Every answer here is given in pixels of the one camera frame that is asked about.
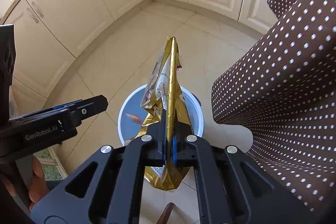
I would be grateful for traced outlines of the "person's left hand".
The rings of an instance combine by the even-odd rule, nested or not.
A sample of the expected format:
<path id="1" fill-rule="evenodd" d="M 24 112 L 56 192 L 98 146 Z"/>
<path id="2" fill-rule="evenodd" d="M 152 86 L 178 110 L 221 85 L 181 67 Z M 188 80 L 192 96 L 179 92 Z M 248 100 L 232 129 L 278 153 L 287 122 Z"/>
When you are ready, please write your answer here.
<path id="1" fill-rule="evenodd" d="M 20 197 L 18 197 L 18 190 L 15 187 L 10 179 L 8 179 L 4 174 L 1 174 L 1 182 L 11 195 L 11 197 L 17 201 L 20 200 L 20 205 L 23 204 L 24 211 L 31 212 L 33 207 L 44 197 L 50 190 L 47 187 L 45 181 L 45 174 L 43 172 L 42 165 L 38 158 L 34 155 L 25 157 L 22 160 L 19 160 L 19 163 L 24 162 L 26 166 L 24 167 L 25 171 L 30 175 L 28 179 L 28 184 L 25 184 L 28 197 L 26 202 L 23 202 Z"/>

